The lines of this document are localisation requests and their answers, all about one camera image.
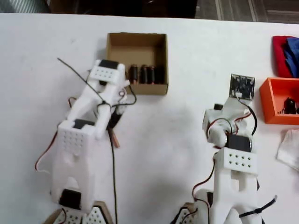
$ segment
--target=blue cloth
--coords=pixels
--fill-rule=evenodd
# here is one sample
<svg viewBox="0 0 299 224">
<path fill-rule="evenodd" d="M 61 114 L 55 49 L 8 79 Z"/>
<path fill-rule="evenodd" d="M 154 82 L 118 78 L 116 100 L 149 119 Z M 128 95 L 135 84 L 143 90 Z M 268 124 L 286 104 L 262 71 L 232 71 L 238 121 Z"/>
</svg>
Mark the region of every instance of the blue cloth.
<svg viewBox="0 0 299 224">
<path fill-rule="evenodd" d="M 284 52 L 285 62 L 292 76 L 299 78 L 299 38 L 287 38 Z"/>
</svg>

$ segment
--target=orange plastic container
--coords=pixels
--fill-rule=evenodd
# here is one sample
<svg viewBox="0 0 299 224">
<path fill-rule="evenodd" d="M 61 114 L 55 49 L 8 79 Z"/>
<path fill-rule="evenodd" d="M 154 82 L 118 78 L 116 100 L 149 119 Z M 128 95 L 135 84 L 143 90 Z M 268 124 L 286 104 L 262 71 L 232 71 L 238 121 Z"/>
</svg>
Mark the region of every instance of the orange plastic container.
<svg viewBox="0 0 299 224">
<path fill-rule="evenodd" d="M 260 87 L 260 96 L 265 123 L 299 125 L 299 114 L 279 113 L 288 97 L 299 102 L 299 79 L 267 78 Z"/>
</svg>

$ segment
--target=circuit board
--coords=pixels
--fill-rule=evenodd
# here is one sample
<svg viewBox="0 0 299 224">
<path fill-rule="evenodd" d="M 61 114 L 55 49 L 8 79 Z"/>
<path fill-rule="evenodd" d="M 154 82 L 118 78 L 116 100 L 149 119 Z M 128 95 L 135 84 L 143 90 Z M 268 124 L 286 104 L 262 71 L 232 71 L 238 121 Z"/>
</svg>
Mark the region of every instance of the circuit board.
<svg viewBox="0 0 299 224">
<path fill-rule="evenodd" d="M 253 100 L 255 78 L 231 74 L 229 97 Z"/>
</svg>

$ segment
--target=white tabletop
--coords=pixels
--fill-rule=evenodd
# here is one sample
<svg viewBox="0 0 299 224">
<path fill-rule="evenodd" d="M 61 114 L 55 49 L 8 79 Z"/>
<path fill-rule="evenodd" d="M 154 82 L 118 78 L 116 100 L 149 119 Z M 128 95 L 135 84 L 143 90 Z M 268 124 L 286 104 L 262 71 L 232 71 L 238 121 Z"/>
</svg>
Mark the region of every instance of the white tabletop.
<svg viewBox="0 0 299 224">
<path fill-rule="evenodd" d="M 168 35 L 170 85 L 165 97 L 138 96 L 115 128 L 119 223 L 169 223 L 192 201 L 192 187 L 210 173 L 215 152 L 201 130 L 204 112 L 225 102 L 231 73 L 256 77 L 259 205 L 278 195 L 263 218 L 297 223 L 299 175 L 275 159 L 284 131 L 297 126 L 264 124 L 258 89 L 274 74 L 271 37 L 299 36 L 298 25 L 0 14 L 1 223 L 42 223 L 57 208 L 50 176 L 35 172 L 34 163 L 66 115 L 67 98 L 78 96 L 84 84 L 56 57 L 86 74 L 105 57 L 107 33 L 122 31 Z M 114 217 L 107 136 L 98 157 L 97 198 Z M 213 180 L 204 187 L 213 189 Z"/>
</svg>

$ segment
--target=red cloth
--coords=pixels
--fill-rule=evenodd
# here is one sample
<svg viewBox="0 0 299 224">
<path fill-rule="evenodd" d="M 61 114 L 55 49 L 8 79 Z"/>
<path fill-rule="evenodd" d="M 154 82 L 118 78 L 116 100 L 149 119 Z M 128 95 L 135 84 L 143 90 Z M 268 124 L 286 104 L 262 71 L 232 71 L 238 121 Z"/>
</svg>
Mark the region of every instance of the red cloth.
<svg viewBox="0 0 299 224">
<path fill-rule="evenodd" d="M 284 78 L 293 78 L 290 70 L 285 63 L 284 49 L 286 45 L 286 39 L 293 36 L 274 36 L 272 37 L 273 53 L 276 61 L 276 68 L 278 76 Z"/>
</svg>

